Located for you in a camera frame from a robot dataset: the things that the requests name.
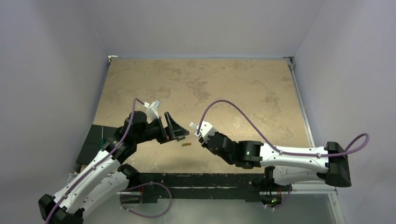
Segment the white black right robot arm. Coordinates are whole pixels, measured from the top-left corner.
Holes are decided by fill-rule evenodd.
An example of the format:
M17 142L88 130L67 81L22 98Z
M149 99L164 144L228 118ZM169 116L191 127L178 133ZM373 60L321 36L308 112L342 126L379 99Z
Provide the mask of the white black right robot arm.
M348 157L337 142L324 147L279 147L276 151L268 143L260 141L233 141L226 135L214 132L198 135L201 146L222 158L229 165L243 169L273 167L262 177L263 186L273 190L279 185L292 182L322 180L333 187L350 187L351 176Z

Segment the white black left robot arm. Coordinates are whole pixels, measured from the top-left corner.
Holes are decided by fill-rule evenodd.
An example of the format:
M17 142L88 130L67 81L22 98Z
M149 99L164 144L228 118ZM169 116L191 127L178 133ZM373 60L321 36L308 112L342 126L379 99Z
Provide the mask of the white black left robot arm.
M164 144L189 135L189 131L175 122L168 112L164 115L167 126L163 126L161 118L148 122L144 112L130 113L124 125L108 138L83 172L53 196L45 194L39 199L45 223L83 223L83 215L88 212L88 207L83 204L95 202L89 194L100 186L107 190L112 186L128 191L137 189L142 184L140 172L124 164L136 152L137 145L152 140Z

